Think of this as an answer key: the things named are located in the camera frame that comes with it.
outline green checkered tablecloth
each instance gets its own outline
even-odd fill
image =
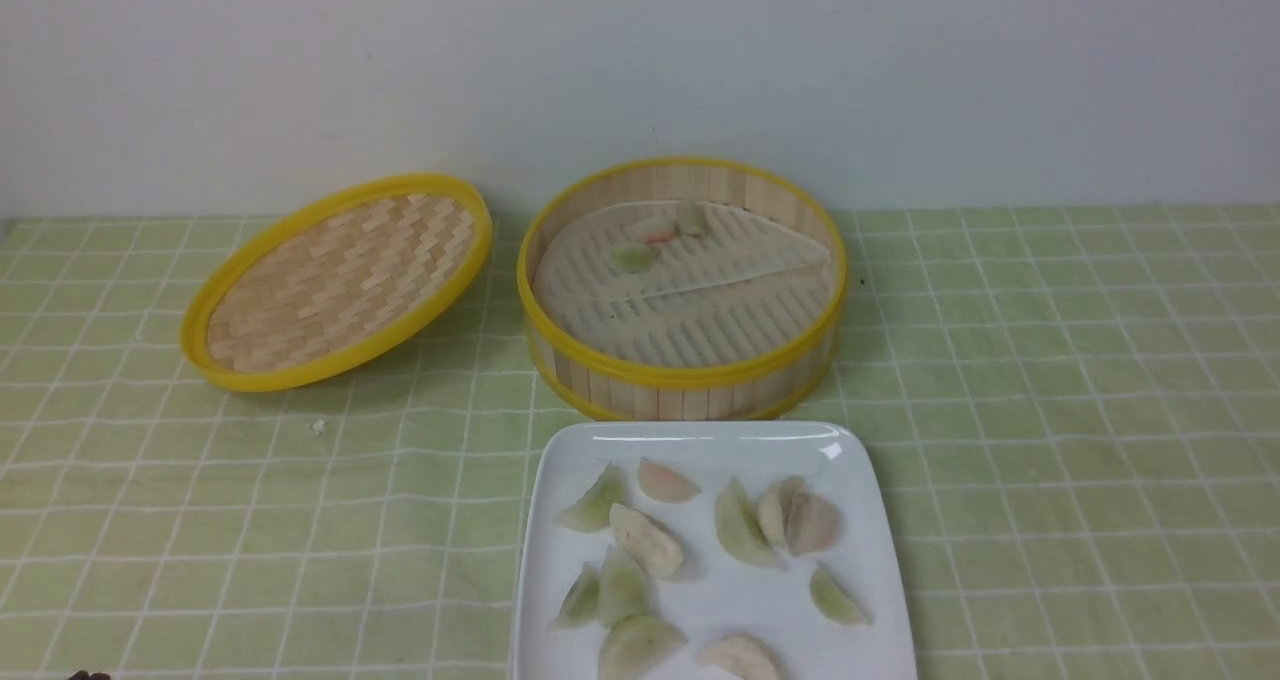
[[[925,679],[1280,667],[1280,213],[873,211],[836,371]],[[0,245],[0,680],[495,680],[540,448],[524,219],[456,309],[315,387],[175,347],[262,219],[26,220]]]

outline perforated paper liner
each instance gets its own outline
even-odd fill
[[[664,368],[746,361],[818,320],[832,295],[827,247],[731,206],[699,204],[707,233],[654,246],[657,261],[643,273],[611,261],[636,223],[675,219],[677,205],[614,205],[561,231],[534,280],[548,315],[600,352]]]

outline bamboo steamer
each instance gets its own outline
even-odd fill
[[[703,237],[655,246],[623,273],[611,248],[640,220],[695,201]],[[596,420],[768,419],[799,403],[835,353],[845,247],[813,198],[746,165],[667,158],[567,188],[517,261],[534,365]]]

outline yellow plastic rim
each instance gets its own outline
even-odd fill
[[[543,359],[538,356],[538,350],[534,347],[532,337],[529,338],[529,355],[534,359],[534,366],[538,369],[538,373],[541,374],[543,380],[547,380],[547,384],[550,385],[550,388],[573,410],[580,411],[581,415],[586,415],[591,420],[599,420],[603,423],[635,420],[635,417],[618,415],[617,412],[612,412],[598,405],[593,405],[582,400],[581,396],[575,393],[572,389],[568,389],[568,385],[557,380],[556,375],[552,374],[548,366],[543,364]],[[771,407],[764,407],[764,410],[762,410],[760,412],[754,412],[745,417],[733,417],[732,420],[773,420],[778,415],[782,415],[783,412],[794,409],[795,406],[804,402],[804,398],[809,397],[809,393],[812,393],[814,388],[817,388],[822,383],[822,379],[826,378],[828,370],[831,370],[831,362],[835,359],[836,359],[836,347],[832,346],[831,352],[827,353],[827,357],[823,357],[822,366],[819,366],[818,371],[814,373],[813,378],[810,378],[809,382],[805,383],[804,387],[801,387],[799,391],[782,398],[782,401],[778,402],[777,405],[773,405]]]
[[[822,315],[818,316],[818,321],[803,334],[772,352],[767,352],[741,362],[717,365],[713,368],[660,368],[655,365],[630,362],[588,347],[585,343],[577,341],[553,323],[547,312],[544,312],[538,305],[538,300],[534,298],[534,289],[529,284],[529,277],[525,270],[529,265],[529,246],[532,242],[534,234],[538,232],[540,225],[543,225],[544,220],[547,220],[547,218],[556,210],[556,207],[559,206],[559,204],[572,196],[572,193],[576,193],[581,188],[586,187],[586,184],[595,183],[599,179],[617,173],[625,173],[626,170],[635,170],[636,168],[646,168],[652,165],[708,165],[712,168],[740,170],[741,173],[756,175],[758,178],[771,183],[781,184],[781,187],[800,198],[801,202],[805,202],[805,205],[808,205],[818,215],[822,224],[826,225],[827,232],[832,234],[832,238],[835,238],[833,245],[836,246],[832,261],[836,264],[837,289],[836,295],[831,298],[831,302],[828,302],[827,307],[823,309]],[[786,179],[765,173],[764,170],[733,163],[731,160],[717,160],[713,158],[653,158],[648,160],[636,160],[635,163],[617,165],[579,181],[564,192],[559,193],[556,200],[549,202],[547,207],[544,207],[543,211],[534,218],[534,222],[529,225],[529,231],[525,232],[524,242],[520,243],[520,257],[516,261],[516,287],[520,291],[520,302],[525,307],[525,316],[529,318],[529,323],[536,328],[544,338],[547,338],[547,342],[549,342],[553,348],[564,353],[570,360],[580,365],[589,366],[591,370],[599,371],[603,375],[626,380],[627,383],[637,385],[668,389],[700,389],[749,383],[750,380],[755,380],[768,375],[773,370],[778,370],[795,362],[797,359],[803,357],[805,352],[822,342],[823,334],[833,323],[836,323],[837,316],[840,316],[840,307],[845,298],[845,282],[849,266],[845,257],[845,242],[840,238],[840,228],[837,228],[835,220],[827,215],[826,209],[813,200],[813,197],[809,197],[809,193],[797,188]],[[553,383],[554,387],[554,376],[545,371],[543,375],[548,379],[548,383]]]
[[[443,193],[461,204],[475,219],[475,241],[471,243],[471,248],[467,251],[457,271],[430,298],[421,302],[421,305],[410,312],[406,312],[390,325],[357,343],[285,370],[233,373],[219,365],[209,355],[206,338],[209,336],[209,319],[214,314],[214,309],[218,307],[218,304],[221,302],[223,296],[227,295],[229,288],[256,261],[275,250],[279,243],[320,223],[320,220],[325,220],[365,202],[397,196],[398,193]],[[187,360],[210,383],[229,391],[261,393],[316,383],[369,362],[407,341],[412,334],[425,328],[430,320],[439,318],[462,295],[462,291],[475,280],[476,274],[480,274],[480,269],[489,257],[492,247],[493,220],[489,218],[489,210],[485,207],[484,198],[480,197],[479,191],[462,179],[448,175],[417,174],[396,175],[371,183],[357,184],[356,187],[333,193],[279,220],[279,223],[270,225],[270,228],[229,256],[227,263],[205,282],[200,292],[196,293],[196,298],[191,302],[191,306],[187,307],[187,314],[182,319],[179,344]]]

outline steamer basket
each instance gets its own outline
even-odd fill
[[[461,179],[358,184],[279,220],[220,266],[187,310],[183,352],[230,391],[323,380],[439,316],[492,242],[489,211]]]
[[[639,274],[609,263],[636,220],[699,202],[709,232],[658,246]],[[534,364],[596,420],[767,419],[835,355],[845,247],[795,184],[721,160],[655,159],[595,174],[525,234],[517,286]]]

